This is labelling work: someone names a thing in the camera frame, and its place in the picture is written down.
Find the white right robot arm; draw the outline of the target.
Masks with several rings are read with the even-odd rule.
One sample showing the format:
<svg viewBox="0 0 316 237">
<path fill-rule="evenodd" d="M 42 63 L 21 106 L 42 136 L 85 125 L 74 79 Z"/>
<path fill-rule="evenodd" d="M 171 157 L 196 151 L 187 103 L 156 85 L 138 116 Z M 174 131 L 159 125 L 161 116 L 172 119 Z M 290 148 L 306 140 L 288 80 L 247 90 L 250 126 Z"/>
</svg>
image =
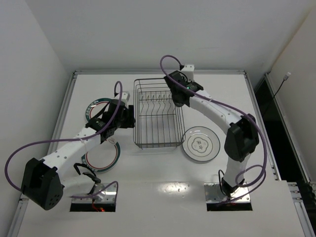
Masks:
<svg viewBox="0 0 316 237">
<path fill-rule="evenodd" d="M 228 155 L 227 168 L 221 181 L 223 193 L 230 197 L 231 194 L 244 184 L 246 165 L 251 154 L 259 144 L 259 135 L 255 121 L 251 114 L 239 115 L 220 106 L 212 100 L 203 87 L 194 82 L 189 82 L 180 71 L 174 71 L 164 77 L 176 106 L 183 105 L 194 109 L 213 123 L 226 135 L 224 150 Z"/>
</svg>

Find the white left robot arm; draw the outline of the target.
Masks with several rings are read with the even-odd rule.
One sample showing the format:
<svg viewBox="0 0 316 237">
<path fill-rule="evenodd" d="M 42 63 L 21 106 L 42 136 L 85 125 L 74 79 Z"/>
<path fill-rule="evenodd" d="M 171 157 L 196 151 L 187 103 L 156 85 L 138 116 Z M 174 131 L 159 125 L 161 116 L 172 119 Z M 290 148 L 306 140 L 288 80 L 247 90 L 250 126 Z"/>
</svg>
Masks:
<svg viewBox="0 0 316 237">
<path fill-rule="evenodd" d="M 51 210 L 62 196 L 95 199 L 105 186 L 91 168 L 80 172 L 79 158 L 112 137 L 119 128 L 135 126 L 134 107 L 129 95 L 117 94 L 92 117 L 75 138 L 41 159 L 32 158 L 25 166 L 21 191 L 44 210 Z"/>
</svg>

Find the white plate teal rim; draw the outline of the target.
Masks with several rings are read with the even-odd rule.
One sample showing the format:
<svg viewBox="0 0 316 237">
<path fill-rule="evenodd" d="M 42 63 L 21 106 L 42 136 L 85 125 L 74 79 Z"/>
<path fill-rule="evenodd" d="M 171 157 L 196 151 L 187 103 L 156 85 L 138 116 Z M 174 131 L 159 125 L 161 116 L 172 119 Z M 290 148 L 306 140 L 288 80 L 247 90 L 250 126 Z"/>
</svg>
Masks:
<svg viewBox="0 0 316 237">
<path fill-rule="evenodd" d="M 221 143 L 218 135 L 204 126 L 189 128 L 182 136 L 182 149 L 193 161 L 206 163 L 220 153 Z"/>
</svg>

